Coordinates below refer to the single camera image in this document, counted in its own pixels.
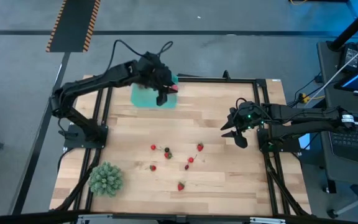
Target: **strawberry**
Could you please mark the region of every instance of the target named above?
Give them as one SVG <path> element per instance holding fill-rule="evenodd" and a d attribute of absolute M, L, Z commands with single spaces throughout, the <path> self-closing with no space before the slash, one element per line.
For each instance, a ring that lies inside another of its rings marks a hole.
<path fill-rule="evenodd" d="M 164 156 L 167 159 L 171 159 L 172 158 L 172 153 L 171 152 L 166 152 L 166 153 L 164 153 Z"/>
<path fill-rule="evenodd" d="M 181 190 L 183 190 L 184 188 L 185 188 L 185 185 L 184 185 L 183 183 L 179 182 L 179 184 L 178 184 L 178 190 L 181 191 Z"/>
<path fill-rule="evenodd" d="M 203 150 L 204 149 L 204 144 L 203 143 L 198 143 L 198 145 L 197 145 L 197 150 L 199 151 L 199 152 L 201 152 L 201 150 Z"/>

